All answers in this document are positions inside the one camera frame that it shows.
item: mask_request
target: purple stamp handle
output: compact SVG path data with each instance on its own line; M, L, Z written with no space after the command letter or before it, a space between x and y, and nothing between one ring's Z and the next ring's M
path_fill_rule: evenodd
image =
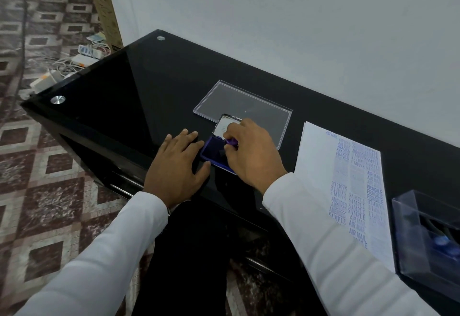
M225 142L227 144L232 145L232 146L237 146L238 145L238 140L236 140L235 138L225 139Z

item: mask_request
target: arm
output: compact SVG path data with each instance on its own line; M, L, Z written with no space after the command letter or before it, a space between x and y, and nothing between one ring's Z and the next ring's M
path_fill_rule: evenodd
M191 197L209 176L209 162L192 173L204 145L192 143L197 136L186 129L175 138L168 134L147 172L144 191L17 315L114 315L141 256L167 224L167 207Z
M17 315L114 315L142 255L167 221L165 204L150 193L138 192Z
M283 226L330 315L437 315L316 201L289 173L270 185L263 204Z
M229 124L224 137L238 140L238 150L225 146L230 167L264 195L330 315L437 315L286 172L265 129L245 119Z

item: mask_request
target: clear plastic box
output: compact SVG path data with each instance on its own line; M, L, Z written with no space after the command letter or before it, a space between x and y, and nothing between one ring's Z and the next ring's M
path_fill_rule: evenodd
M401 274L460 302L460 210L415 190L392 204Z
M279 149L292 110L221 80L193 112L216 123L224 113L241 119L250 118L268 131Z

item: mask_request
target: white sleeve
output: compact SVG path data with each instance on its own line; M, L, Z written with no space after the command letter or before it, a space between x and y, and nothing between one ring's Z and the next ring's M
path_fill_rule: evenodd
M138 192L112 224L16 315L115 315L142 255L167 222L164 203Z
M289 173L268 188L263 204L289 236L329 315L438 315L337 224L319 200Z

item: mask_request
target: patterned floor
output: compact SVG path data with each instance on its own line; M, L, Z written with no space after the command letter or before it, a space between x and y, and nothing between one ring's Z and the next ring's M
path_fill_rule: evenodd
M23 5L0 0L0 314L27 299L83 251L126 203L98 188L19 103L51 58L75 55L101 27L92 0L28 0L26 65L19 82ZM117 315L130 315L153 247L141 259ZM232 262L227 314L277 314L276 284Z

